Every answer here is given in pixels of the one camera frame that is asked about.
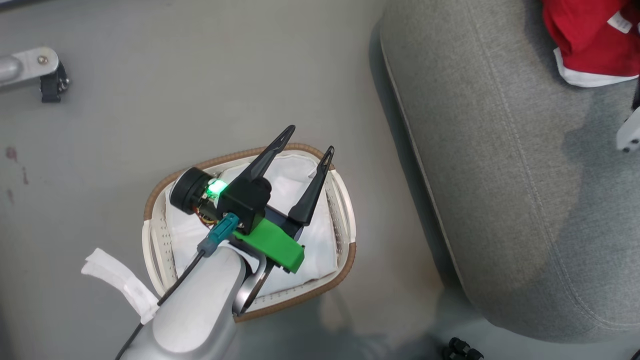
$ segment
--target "gray couch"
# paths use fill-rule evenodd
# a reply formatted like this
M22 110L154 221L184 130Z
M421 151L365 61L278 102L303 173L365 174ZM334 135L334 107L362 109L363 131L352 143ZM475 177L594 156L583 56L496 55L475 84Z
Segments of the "gray couch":
M538 0L397 0L381 42L463 288L546 341L640 327L640 154L615 149L635 82L559 77Z

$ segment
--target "white label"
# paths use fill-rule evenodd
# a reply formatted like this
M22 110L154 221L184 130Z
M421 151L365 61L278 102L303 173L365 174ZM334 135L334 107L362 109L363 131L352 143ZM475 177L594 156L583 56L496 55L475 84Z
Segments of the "white label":
M629 30L631 30L631 27L633 26L627 19L623 18L622 15L620 15L620 12L617 12L615 15L613 15L611 19L607 21L607 24L613 26L618 31L625 34L628 34Z

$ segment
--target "brown basket rim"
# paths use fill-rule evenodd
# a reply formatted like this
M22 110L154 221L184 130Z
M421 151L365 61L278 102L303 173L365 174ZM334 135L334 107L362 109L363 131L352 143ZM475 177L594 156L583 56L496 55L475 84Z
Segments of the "brown basket rim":
M227 163L229 161L239 160L239 159L247 158L247 157L250 157L250 156L256 156L256 155L260 154L263 150L264 150L264 147L258 147L258 148L255 148L255 149L235 152L233 154L224 155L224 156L220 156L218 158L214 158L214 159L211 159L211 160L203 161L203 162L201 162L199 164L196 164L194 166L197 167L197 168L201 168L201 169L210 168L210 167L214 167L216 165L220 165L222 163ZM321 159L322 156L323 156L323 153L320 150L316 149L315 147L311 147L309 145L305 145L305 144L302 144L302 143L290 143L285 147L285 150L304 151L304 152L307 152L307 153L317 157L318 159ZM154 204L156 203L156 200L157 200L158 196L160 196L160 193L164 190L164 188L167 187L167 185L169 185L170 183L174 182L180 176L180 174L182 174L184 172L184 170L185 169L177 171L177 172L174 172L171 175L167 176L162 181L160 181L160 183L158 183L158 185L156 185L156 187L151 191L151 194L149 195L149 198L147 199L147 204L145 205L144 221L147 221L147 220L151 219L151 215L152 215L153 209L154 209ZM333 164L331 164L330 170L335 170L335 167L333 166ZM303 302L305 302L307 300L310 300L310 299L312 299L312 298L314 298L314 297L316 297L316 296L318 296L320 294L323 294L323 293L333 289L334 287L338 286L338 284L340 284L347 277L347 275L349 274L349 271L351 271L351 267L353 266L353 262L354 262L355 257L356 257L356 244L355 243L350 243L348 251L349 252L347 253L347 261L344 264L344 268L342 268L342 270L340 271L338 276L336 276L330 282L328 282L328 283L320 286L319 288L314 289L314 290L312 290L312 291L310 291L308 293L304 293L304 294L302 294L300 296L294 297L293 299L289 299L289 300L281 302L279 304L265 307L264 309L260 309L260 310L256 310L256 311L250 311L249 313L246 313L242 317L235 317L234 320L236 322L244 322L244 321L247 321L247 320L259 318L259 317L264 316L264 315L273 314L273 313L276 313L277 311L286 309L288 307L301 304L301 303L303 303Z

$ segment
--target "couch seam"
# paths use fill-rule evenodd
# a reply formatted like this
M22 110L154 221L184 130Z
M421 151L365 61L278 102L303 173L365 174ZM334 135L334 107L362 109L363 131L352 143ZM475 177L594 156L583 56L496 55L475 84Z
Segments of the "couch seam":
M473 30L474 33L477 37L478 44L484 54L484 57L488 63L488 67L489 67L489 72L488 75L491 77L491 81L493 83L493 85L496 87L496 89L498 90L498 93L500 94L500 102L502 103L502 107L504 108L505 111L505 115L506 118L508 120L507 124L504 119L501 120L501 122L503 123L503 126L506 129L506 133L509 136L509 142L511 142L512 144L512 152L514 152L514 155L517 158L520 158L520 172L522 175L522 179L525 183L525 186L527 187L527 193L529 195L529 202L531 203L531 206L534 208L534 213L536 214L536 218L538 218L538 223L539 226L541 226L541 230L543 233L543 237L545 239L545 243L547 244L547 246L551 249L553 255L555 258L557 258L557 260L560 262L560 269L557 268L557 264L554 266L554 270L556 271L556 275L558 276L558 278L560 279L563 288L565 290L565 293L567 293L567 295L569 295L570 299L573 299L574 301L577 300L577 302L579 303L579 306L576 305L576 303L573 303L573 306L575 306L577 309L580 310L580 312L589 320L593 321L596 320L595 323L603 328L606 329L610 329L610 330L627 330L630 329L632 327L635 327L637 325L640 325L640 323L632 323L632 324L624 324L624 323L614 323L614 322L609 322L607 320L604 320L603 318L600 318L598 315L596 315L585 303L584 301L580 298L580 295L578 294L577 290L575 289L575 287L573 286L573 283L571 282L571 278L566 270L566 267L564 265L564 261L562 260L562 256L559 253L559 250L557 249L557 246L555 245L553 239L554 236L551 233L550 229L548 228L548 222L547 222L547 217L546 217L546 213L545 213L545 209L544 206L542 204L542 201L540 199L540 194L538 193L538 189L535 185L535 182L533 180L533 176L531 175L531 170L529 168L529 164L527 163L527 158L525 156L524 150L522 149L522 144L520 143L520 137L518 135L518 131L515 127L515 123L513 121L513 116L511 115L511 111L509 110L509 106L507 105L507 101L504 97L504 91L502 91L502 87L500 86L499 81L497 80L496 76L495 76L495 66L493 64L493 61L491 59L491 57L488 54L487 49L484 46L484 42L482 39L482 36L480 35L480 31L478 30L478 24L475 20L475 18L473 16L470 16L471 11L470 11L470 5L468 3L468 0L462 0L465 4L465 16L470 20L470 23L473 24ZM569 288L567 288L567 284L565 284L564 279L566 278L566 281L568 282L568 286ZM606 325L617 325L620 327L624 327L622 329L617 329L617 328L611 328Z

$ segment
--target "black wheel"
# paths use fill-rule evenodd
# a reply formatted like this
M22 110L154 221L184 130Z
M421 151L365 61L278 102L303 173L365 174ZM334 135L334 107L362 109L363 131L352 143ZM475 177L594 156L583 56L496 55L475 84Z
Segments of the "black wheel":
M449 341L449 348L456 354L466 355L467 351L469 351L471 347L464 341L458 338L453 338Z
M258 177L256 178L256 180L253 180L253 183L263 190L266 190L268 193L271 193L271 183L269 182L269 180L263 177Z
M443 360L451 360L454 359L453 358L453 350L445 347L444 349L442 349L442 359Z
M193 208L200 203L200 197L212 178L213 176L199 168L190 168L175 182L169 202L181 211L189 215L193 214Z
M484 359L484 355L480 354L480 351L476 349L471 349L467 352L467 360L480 360Z

